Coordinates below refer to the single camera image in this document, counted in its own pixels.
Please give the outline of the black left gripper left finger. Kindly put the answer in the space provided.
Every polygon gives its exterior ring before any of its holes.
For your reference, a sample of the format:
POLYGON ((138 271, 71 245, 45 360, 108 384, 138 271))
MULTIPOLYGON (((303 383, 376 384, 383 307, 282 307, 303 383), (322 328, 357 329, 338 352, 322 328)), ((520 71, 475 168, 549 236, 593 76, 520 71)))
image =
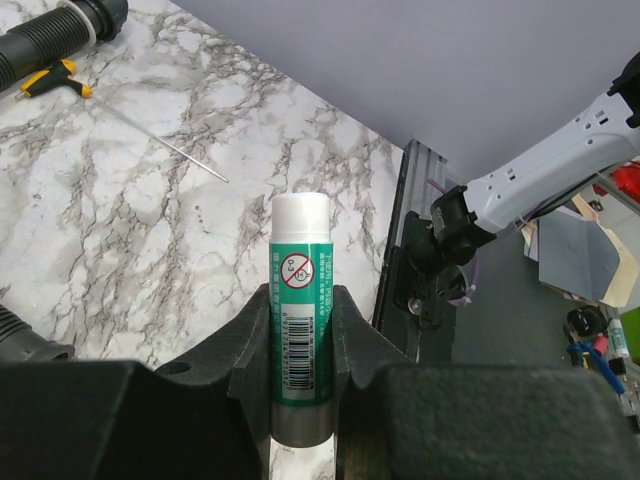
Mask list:
POLYGON ((5 479, 265 479, 269 293, 176 359, 1 369, 5 479))

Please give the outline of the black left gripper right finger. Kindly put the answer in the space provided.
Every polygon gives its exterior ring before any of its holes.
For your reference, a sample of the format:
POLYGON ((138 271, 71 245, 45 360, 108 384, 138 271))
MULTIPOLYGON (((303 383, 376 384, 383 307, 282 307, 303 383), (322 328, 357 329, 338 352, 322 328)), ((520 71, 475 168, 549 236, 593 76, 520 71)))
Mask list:
POLYGON ((420 366, 333 295, 339 479, 635 479, 611 389, 577 369, 420 366))

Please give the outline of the green white glue stick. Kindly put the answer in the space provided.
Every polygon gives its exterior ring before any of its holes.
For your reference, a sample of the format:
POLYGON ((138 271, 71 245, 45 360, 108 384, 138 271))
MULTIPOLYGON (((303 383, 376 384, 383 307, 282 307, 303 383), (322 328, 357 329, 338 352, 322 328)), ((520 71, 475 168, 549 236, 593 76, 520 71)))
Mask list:
POLYGON ((333 434, 333 242, 321 193, 278 195, 269 243, 271 436, 309 448, 333 434))

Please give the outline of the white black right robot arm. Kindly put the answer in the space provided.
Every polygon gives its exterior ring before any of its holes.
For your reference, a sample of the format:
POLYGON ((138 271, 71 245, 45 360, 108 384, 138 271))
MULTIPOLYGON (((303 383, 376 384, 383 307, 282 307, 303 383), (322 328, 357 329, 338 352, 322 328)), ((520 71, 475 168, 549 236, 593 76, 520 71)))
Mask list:
POLYGON ((502 167, 457 185, 431 205, 429 274, 464 265, 541 202, 639 155, 639 57, 564 127, 502 167))

